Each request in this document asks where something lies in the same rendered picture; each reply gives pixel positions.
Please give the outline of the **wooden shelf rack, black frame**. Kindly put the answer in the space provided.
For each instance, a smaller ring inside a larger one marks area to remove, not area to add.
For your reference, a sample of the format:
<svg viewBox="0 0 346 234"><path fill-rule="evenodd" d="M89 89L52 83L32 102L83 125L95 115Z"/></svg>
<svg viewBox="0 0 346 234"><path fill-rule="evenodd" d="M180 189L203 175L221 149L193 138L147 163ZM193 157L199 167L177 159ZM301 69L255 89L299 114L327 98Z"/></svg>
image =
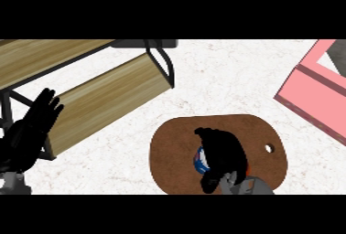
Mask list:
<svg viewBox="0 0 346 234"><path fill-rule="evenodd" d="M15 90L48 73L106 48L147 52L60 95L66 105L41 158L67 151L110 123L175 87L175 70L166 50L175 39L0 39L0 129L14 123L11 102L33 103Z"/></svg>

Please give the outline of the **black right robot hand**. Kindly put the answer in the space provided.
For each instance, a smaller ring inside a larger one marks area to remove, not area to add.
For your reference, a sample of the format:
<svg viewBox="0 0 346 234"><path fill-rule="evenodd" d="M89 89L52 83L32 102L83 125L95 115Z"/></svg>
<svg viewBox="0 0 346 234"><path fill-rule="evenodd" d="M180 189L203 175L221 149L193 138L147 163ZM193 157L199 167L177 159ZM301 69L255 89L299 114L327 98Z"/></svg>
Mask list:
<svg viewBox="0 0 346 234"><path fill-rule="evenodd" d="M212 128L197 128L196 134L202 139L202 146L211 170L205 173L200 184L206 194L212 194L227 173L237 173L234 185L246 179L248 158L237 136L227 131Z"/></svg>

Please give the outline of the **pink cardboard box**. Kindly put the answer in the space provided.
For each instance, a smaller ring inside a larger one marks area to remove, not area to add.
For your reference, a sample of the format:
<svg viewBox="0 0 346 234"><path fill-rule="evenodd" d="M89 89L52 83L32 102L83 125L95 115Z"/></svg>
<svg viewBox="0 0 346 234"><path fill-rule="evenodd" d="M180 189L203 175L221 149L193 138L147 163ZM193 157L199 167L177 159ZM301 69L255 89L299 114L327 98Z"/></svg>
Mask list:
<svg viewBox="0 0 346 234"><path fill-rule="evenodd" d="M346 39L319 39L276 100L346 146Z"/></svg>

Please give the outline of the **brown wooden cutting board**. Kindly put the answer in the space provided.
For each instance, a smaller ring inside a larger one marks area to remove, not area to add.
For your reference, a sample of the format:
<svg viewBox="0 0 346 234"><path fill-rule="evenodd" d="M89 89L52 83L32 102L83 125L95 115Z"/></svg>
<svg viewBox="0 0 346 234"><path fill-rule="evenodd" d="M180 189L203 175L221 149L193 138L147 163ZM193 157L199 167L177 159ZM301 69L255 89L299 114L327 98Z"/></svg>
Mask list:
<svg viewBox="0 0 346 234"><path fill-rule="evenodd" d="M289 162L279 134L271 124L251 114L180 117L159 128L150 145L150 170L163 191L174 195L203 195L202 174L194 167L202 146L196 128L212 128L236 134L251 164L251 175L273 189L286 179Z"/></svg>

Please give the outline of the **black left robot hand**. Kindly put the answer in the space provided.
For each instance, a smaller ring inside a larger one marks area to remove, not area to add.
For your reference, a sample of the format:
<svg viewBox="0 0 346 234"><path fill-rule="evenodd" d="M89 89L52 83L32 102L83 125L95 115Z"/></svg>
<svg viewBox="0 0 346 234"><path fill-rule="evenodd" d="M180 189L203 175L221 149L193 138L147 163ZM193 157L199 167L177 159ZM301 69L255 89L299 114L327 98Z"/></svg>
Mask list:
<svg viewBox="0 0 346 234"><path fill-rule="evenodd" d="M0 173L26 172L38 162L58 115L64 110L55 91L46 88L20 121L0 138Z"/></svg>

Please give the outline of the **blue and white can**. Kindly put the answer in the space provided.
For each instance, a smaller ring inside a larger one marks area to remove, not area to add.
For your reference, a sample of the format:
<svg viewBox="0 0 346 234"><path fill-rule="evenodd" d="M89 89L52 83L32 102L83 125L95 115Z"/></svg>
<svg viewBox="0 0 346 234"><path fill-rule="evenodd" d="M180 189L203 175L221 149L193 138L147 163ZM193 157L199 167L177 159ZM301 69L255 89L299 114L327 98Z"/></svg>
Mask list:
<svg viewBox="0 0 346 234"><path fill-rule="evenodd" d="M197 149L197 154L194 157L194 166L196 166L196 170L202 174L205 174L211 170L203 147L199 147Z"/></svg>

